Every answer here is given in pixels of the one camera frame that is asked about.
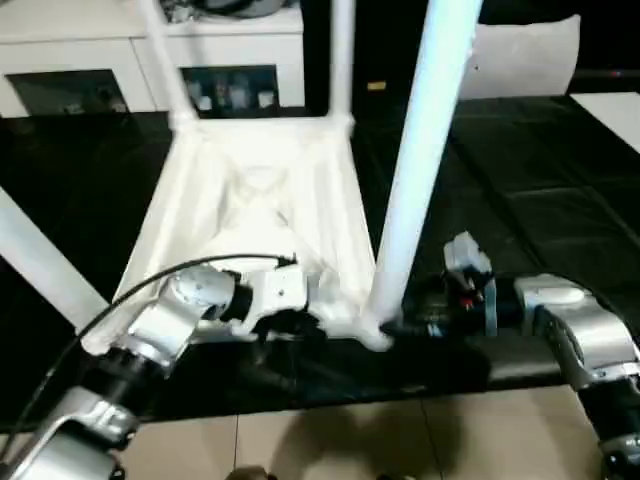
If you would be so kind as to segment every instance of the white pole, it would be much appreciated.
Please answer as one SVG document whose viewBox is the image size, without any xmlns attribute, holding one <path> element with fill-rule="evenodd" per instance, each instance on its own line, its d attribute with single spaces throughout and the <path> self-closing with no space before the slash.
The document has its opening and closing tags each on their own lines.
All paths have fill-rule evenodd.
<svg viewBox="0 0 640 480">
<path fill-rule="evenodd" d="M 331 2 L 331 114 L 351 115 L 355 0 Z"/>
<path fill-rule="evenodd" d="M 158 4 L 160 0 L 138 0 L 138 9 L 144 17 L 149 34 L 148 43 L 160 67 L 164 86 L 169 99 L 169 124 L 177 130 L 183 124 L 198 119 L 187 94 L 184 79 L 169 55 L 169 45 L 165 38 L 167 22 Z"/>
<path fill-rule="evenodd" d="M 0 255 L 69 320 L 76 331 L 107 306 L 100 294 L 1 188 Z"/>
<path fill-rule="evenodd" d="M 429 2 L 365 325 L 401 312 L 481 5 Z"/>
</svg>

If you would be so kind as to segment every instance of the black tabletop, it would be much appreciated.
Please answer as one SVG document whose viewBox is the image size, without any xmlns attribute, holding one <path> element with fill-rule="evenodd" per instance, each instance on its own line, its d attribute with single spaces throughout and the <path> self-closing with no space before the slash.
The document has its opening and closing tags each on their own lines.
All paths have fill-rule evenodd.
<svg viewBox="0 0 640 480">
<path fill-rule="evenodd" d="M 400 142 L 403 105 L 358 120 L 353 150 L 374 248 Z M 0 185 L 106 298 L 125 267 L 171 141 L 162 113 L 3 120 Z M 468 230 L 501 274 L 577 280 L 638 333 L 640 156 L 569 98 L 458 106 L 412 271 L 410 295 L 442 269 L 442 246 Z M 0 429 L 15 420 L 70 325 L 0 265 Z M 226 415 L 561 382 L 539 340 L 406 338 L 386 353 L 355 341 L 191 349 L 148 419 Z M 70 384 L 78 352 L 34 419 Z"/>
</svg>

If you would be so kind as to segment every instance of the glass cabinet door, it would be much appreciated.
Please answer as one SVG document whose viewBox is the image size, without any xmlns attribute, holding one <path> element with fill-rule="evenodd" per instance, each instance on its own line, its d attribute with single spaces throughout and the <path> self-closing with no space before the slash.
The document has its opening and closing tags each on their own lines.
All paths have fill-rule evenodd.
<svg viewBox="0 0 640 480">
<path fill-rule="evenodd" d="M 7 75 L 29 115 L 76 115 L 128 111 L 111 70 Z"/>
<path fill-rule="evenodd" d="M 191 102 L 203 117 L 268 115 L 280 105 L 274 65 L 181 70 Z"/>
</svg>

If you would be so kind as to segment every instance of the cable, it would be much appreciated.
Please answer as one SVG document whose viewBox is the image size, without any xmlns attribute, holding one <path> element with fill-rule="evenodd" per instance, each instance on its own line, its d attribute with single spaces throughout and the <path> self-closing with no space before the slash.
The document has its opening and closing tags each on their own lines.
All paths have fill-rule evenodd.
<svg viewBox="0 0 640 480">
<path fill-rule="evenodd" d="M 210 15 L 235 15 L 249 8 L 253 2 L 254 0 L 236 0 L 219 7 L 210 7 L 205 0 L 199 0 L 195 2 L 195 5 Z"/>
<path fill-rule="evenodd" d="M 109 315 L 111 315 L 118 307 L 120 307 L 124 302 L 129 300 L 132 296 L 134 296 L 140 290 L 142 290 L 143 288 L 149 286 L 150 284 L 152 284 L 154 282 L 157 282 L 158 280 L 161 280 L 161 279 L 163 279 L 163 278 L 165 278 L 165 277 L 167 277 L 169 275 L 172 275 L 174 273 L 177 273 L 177 272 L 179 272 L 181 270 L 184 270 L 184 269 L 187 269 L 187 268 L 191 268 L 191 267 L 195 267 L 197 265 L 202 265 L 203 263 L 217 262 L 217 261 L 221 261 L 221 260 L 234 260 L 234 259 L 238 259 L 238 258 L 265 258 L 265 259 L 269 259 L 269 260 L 277 260 L 278 261 L 278 266 L 282 266 L 283 264 L 285 264 L 285 265 L 289 264 L 292 261 L 292 260 L 290 260 L 290 259 L 288 259 L 286 257 L 281 257 L 281 256 L 278 256 L 278 255 L 268 255 L 268 254 L 242 254 L 242 253 L 239 253 L 239 254 L 231 254 L 231 255 L 215 255 L 215 256 L 211 256 L 211 257 L 198 258 L 198 259 L 195 259 L 195 260 L 189 260 L 187 262 L 179 263 L 178 265 L 174 265 L 173 267 L 169 267 L 169 268 L 167 268 L 165 270 L 162 270 L 162 271 L 160 271 L 160 272 L 158 272 L 158 273 L 156 273 L 154 275 L 151 275 L 150 277 L 148 277 L 145 280 L 141 281 L 137 285 L 131 287 L 129 290 L 127 290 L 125 293 L 123 293 L 121 296 L 119 296 L 116 300 L 114 300 L 113 303 L 108 305 L 104 310 L 102 310 L 98 315 L 96 315 L 93 318 L 93 320 L 91 320 L 80 331 L 80 333 L 78 333 L 78 335 L 76 337 L 74 337 L 69 343 L 67 343 L 65 348 L 62 350 L 62 352 L 60 353 L 60 355 L 58 356 L 58 358 L 54 362 L 53 366 L 51 366 L 51 368 L 49 368 L 49 370 L 45 374 L 44 378 L 42 379 L 42 381 L 40 382 L 38 387 L 34 390 L 33 394 L 31 395 L 31 399 L 29 400 L 29 403 L 27 403 L 27 406 L 22 410 L 22 412 L 20 412 L 20 416 L 18 417 L 18 420 L 16 421 L 15 425 L 11 429 L 11 432 L 9 433 L 9 436 L 7 437 L 7 440 L 4 442 L 4 445 L 2 447 L 2 451 L 0 452 L 0 463 L 5 462 L 8 454 L 9 454 L 9 451 L 11 450 L 11 447 L 15 443 L 15 440 L 16 440 L 16 437 L 17 437 L 18 433 L 20 433 L 22 431 L 22 428 L 24 426 L 25 421 L 27 420 L 27 417 L 33 411 L 33 408 L 38 403 L 38 400 L 40 400 L 40 398 L 42 397 L 42 393 L 44 392 L 44 390 L 49 385 L 49 383 L 51 381 L 51 378 L 60 369 L 60 366 L 62 365 L 64 360 L 69 356 L 69 354 L 73 351 L 73 349 L 76 348 L 78 346 L 78 344 L 80 344 L 82 339 L 84 337 L 86 337 L 89 334 L 89 332 L 91 332 L 91 330 L 96 328 L 105 318 L 107 318 Z"/>
</svg>

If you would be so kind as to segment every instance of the beige floor tile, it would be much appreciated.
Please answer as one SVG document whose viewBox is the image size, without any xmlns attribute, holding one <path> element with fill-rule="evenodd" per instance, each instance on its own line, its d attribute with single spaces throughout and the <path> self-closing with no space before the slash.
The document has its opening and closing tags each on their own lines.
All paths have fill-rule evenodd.
<svg viewBox="0 0 640 480">
<path fill-rule="evenodd" d="M 0 447 L 4 448 L 4 442 L 6 442 L 8 435 L 0 435 Z M 11 459 L 13 456 L 20 451 L 20 449 L 27 443 L 27 440 L 31 437 L 30 433 L 21 433 L 17 436 L 16 440 L 13 442 L 13 447 L 9 451 L 9 455 L 7 458 Z"/>
<path fill-rule="evenodd" d="M 144 425 L 122 454 L 128 480 L 223 480 L 233 469 L 236 417 Z"/>
<path fill-rule="evenodd" d="M 440 479 L 417 400 L 240 416 L 236 455 L 279 480 Z"/>
<path fill-rule="evenodd" d="M 597 480 L 596 436 L 568 387 L 423 401 L 446 480 Z"/>
</svg>

